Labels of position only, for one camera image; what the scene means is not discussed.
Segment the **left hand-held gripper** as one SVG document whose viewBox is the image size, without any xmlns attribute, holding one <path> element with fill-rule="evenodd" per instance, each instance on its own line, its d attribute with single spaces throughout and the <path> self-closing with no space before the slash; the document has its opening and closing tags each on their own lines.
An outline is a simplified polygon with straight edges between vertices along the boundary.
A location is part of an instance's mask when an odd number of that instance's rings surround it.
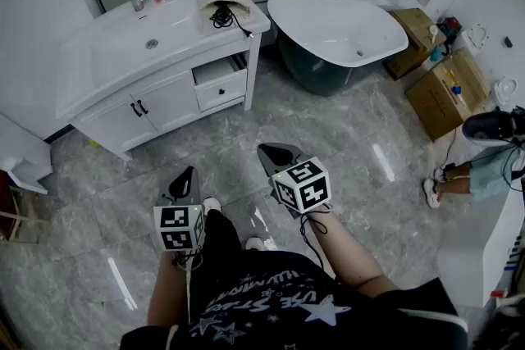
<svg viewBox="0 0 525 350">
<path fill-rule="evenodd" d="M 204 214 L 200 206 L 198 172 L 193 166 L 180 170 L 164 181 L 153 209 L 155 229 L 161 250 L 166 252 L 196 252 L 203 242 Z"/>
</svg>

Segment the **black hair dryer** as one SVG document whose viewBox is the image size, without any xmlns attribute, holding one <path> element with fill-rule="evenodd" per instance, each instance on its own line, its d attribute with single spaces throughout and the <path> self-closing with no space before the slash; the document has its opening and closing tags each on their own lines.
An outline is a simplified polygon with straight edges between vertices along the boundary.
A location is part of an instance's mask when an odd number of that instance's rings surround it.
<svg viewBox="0 0 525 350">
<path fill-rule="evenodd" d="M 216 10 L 211 14 L 209 20 L 216 29 L 228 28 L 236 25 L 247 38 L 252 38 L 253 33 L 245 29 L 239 22 L 235 13 L 231 10 L 230 4 L 226 1 L 216 1 L 213 3 Z"/>
</svg>

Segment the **person's right forearm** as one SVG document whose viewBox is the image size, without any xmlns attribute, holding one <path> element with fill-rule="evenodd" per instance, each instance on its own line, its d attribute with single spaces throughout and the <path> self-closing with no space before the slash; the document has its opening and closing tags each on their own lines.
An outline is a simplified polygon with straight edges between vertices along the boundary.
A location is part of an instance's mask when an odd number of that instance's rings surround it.
<svg viewBox="0 0 525 350">
<path fill-rule="evenodd" d="M 342 284 L 370 298 L 399 290 L 374 256 L 324 206 L 307 214 L 327 261 Z"/>
</svg>

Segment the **white vanity cabinet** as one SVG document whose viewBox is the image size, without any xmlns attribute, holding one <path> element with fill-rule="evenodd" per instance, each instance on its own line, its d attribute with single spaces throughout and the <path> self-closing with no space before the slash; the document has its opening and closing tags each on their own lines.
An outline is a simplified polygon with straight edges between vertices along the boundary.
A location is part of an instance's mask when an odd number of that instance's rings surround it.
<svg viewBox="0 0 525 350">
<path fill-rule="evenodd" d="M 257 34 L 164 66 L 89 105 L 69 121 L 109 152 L 130 161 L 131 149 L 190 122 L 237 104 L 250 110 L 261 40 Z M 246 62 L 245 95 L 200 111 L 192 69 L 235 54 Z"/>
</svg>

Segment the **white cabinet drawer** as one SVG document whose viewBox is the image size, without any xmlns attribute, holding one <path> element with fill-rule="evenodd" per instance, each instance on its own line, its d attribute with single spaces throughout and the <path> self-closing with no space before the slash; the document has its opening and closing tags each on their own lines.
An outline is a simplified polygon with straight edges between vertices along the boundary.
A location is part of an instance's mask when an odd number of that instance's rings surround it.
<svg viewBox="0 0 525 350">
<path fill-rule="evenodd" d="M 235 54 L 192 69 L 200 111 L 207 111 L 246 93 L 247 68 L 244 57 Z"/>
</svg>

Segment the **white bathtub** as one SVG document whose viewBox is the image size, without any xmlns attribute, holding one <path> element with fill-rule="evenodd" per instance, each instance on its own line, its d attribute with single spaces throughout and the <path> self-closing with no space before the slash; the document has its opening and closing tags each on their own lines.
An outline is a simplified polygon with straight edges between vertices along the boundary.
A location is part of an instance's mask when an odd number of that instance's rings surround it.
<svg viewBox="0 0 525 350">
<path fill-rule="evenodd" d="M 387 11 L 358 0 L 267 0 L 286 69 L 306 91 L 330 96 L 351 71 L 402 52 L 409 45 Z"/>
</svg>

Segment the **black star print t-shirt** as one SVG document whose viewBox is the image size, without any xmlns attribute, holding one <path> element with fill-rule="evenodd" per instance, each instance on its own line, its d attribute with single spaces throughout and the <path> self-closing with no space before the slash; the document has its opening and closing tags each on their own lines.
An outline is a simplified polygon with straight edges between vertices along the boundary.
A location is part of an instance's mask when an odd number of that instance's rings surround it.
<svg viewBox="0 0 525 350">
<path fill-rule="evenodd" d="M 370 298 L 294 252 L 237 258 L 192 275 L 186 327 L 138 328 L 119 350 L 468 350 L 439 280 Z"/>
</svg>

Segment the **white sink basin top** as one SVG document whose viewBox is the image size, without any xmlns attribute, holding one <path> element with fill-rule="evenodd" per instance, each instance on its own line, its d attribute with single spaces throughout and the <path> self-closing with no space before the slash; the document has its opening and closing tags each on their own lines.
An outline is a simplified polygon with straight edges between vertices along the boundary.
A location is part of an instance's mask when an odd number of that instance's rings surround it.
<svg viewBox="0 0 525 350">
<path fill-rule="evenodd" d="M 254 4 L 240 22 L 253 35 L 270 29 Z M 158 46 L 145 44 L 156 39 Z M 126 2 L 101 15 L 62 41 L 58 51 L 56 117 L 70 120 L 89 105 L 156 70 L 209 49 L 247 40 L 236 26 L 216 29 L 197 0 L 145 3 L 135 11 Z"/>
</svg>

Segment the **white side shelf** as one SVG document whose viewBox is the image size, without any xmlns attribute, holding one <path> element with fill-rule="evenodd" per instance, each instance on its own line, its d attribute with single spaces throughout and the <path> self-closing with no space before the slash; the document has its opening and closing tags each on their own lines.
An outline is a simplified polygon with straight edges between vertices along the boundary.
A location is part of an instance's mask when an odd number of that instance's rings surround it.
<svg viewBox="0 0 525 350">
<path fill-rule="evenodd" d="M 39 180 L 51 175 L 51 146 L 0 113 L 0 170 L 16 185 L 48 194 Z"/>
</svg>

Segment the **wooden stool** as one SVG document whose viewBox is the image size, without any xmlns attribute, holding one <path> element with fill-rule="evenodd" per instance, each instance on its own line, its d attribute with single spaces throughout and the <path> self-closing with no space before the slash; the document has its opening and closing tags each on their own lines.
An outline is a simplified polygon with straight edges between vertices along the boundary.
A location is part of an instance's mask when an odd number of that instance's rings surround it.
<svg viewBox="0 0 525 350">
<path fill-rule="evenodd" d="M 25 216 L 21 212 L 22 189 L 15 186 L 7 172 L 0 170 L 0 244 L 25 243 L 16 238 L 23 223 L 48 225 L 49 220 Z"/>
</svg>

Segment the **large cardboard box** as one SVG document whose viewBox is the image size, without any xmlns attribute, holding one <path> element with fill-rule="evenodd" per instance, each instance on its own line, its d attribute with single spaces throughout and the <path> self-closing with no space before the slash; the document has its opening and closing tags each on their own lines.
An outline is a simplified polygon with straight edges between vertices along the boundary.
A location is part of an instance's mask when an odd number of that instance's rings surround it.
<svg viewBox="0 0 525 350">
<path fill-rule="evenodd" d="M 450 91 L 447 70 L 454 72 L 462 93 Z M 482 70 L 467 48 L 452 52 L 405 92 L 431 141 L 460 127 L 482 107 L 489 87 Z"/>
</svg>

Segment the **small cardboard box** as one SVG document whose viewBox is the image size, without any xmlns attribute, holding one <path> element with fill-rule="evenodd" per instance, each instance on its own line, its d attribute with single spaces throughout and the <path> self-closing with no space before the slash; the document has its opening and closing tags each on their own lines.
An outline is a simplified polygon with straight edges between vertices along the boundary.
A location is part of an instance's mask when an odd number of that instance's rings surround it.
<svg viewBox="0 0 525 350">
<path fill-rule="evenodd" d="M 445 36 L 439 30 L 436 41 L 431 42 L 429 27 L 437 24 L 421 9 L 399 9 L 390 11 L 408 37 L 408 47 L 383 61 L 383 66 L 394 80 L 398 80 L 429 58 L 438 45 L 442 45 Z"/>
</svg>

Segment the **red and black tool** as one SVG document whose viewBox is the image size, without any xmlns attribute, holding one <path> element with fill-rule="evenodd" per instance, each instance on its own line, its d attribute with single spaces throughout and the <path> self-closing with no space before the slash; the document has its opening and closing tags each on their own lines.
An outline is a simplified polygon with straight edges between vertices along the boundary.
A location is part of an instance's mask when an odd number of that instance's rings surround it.
<svg viewBox="0 0 525 350">
<path fill-rule="evenodd" d="M 441 22 L 438 22 L 437 27 L 445 36 L 445 46 L 451 46 L 462 30 L 461 24 L 453 16 L 446 17 Z"/>
</svg>

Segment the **white curved counter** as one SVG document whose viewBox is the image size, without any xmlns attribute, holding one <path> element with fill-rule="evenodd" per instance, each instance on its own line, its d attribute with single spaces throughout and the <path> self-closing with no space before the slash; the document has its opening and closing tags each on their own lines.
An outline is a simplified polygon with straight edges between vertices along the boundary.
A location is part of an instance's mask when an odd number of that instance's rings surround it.
<svg viewBox="0 0 525 350">
<path fill-rule="evenodd" d="M 453 304 L 487 304 L 524 221 L 522 182 L 515 180 L 509 191 L 474 202 L 448 229 L 437 253 L 437 266 Z"/>
</svg>

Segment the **white ceramic fixture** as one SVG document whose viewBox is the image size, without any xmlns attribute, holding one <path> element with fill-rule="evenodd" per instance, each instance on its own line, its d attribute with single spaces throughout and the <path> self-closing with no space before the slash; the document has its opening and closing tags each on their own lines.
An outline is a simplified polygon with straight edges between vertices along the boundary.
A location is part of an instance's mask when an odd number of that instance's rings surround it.
<svg viewBox="0 0 525 350">
<path fill-rule="evenodd" d="M 514 79 L 503 78 L 493 86 L 495 101 L 499 107 L 507 105 L 518 87 L 518 82 Z"/>
</svg>

